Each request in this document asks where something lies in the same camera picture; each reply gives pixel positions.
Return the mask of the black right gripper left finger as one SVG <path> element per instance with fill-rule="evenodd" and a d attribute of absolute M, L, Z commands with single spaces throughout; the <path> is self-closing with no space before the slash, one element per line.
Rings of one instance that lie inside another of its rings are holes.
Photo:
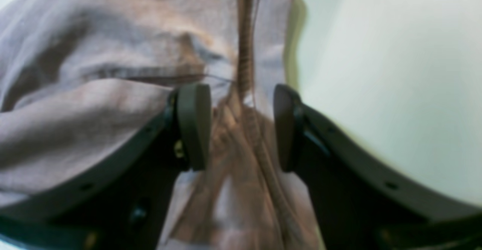
<path fill-rule="evenodd" d="M 183 85 L 101 163 L 1 209 L 1 243 L 21 250 L 154 250 L 182 172 L 209 157 L 211 94 Z"/>

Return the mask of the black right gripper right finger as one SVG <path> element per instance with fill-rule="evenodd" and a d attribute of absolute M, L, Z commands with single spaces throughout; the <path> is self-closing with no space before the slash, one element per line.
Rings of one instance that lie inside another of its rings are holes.
<path fill-rule="evenodd" d="M 394 171 L 276 85 L 279 164 L 306 185 L 328 250 L 480 250 L 481 209 Z"/>

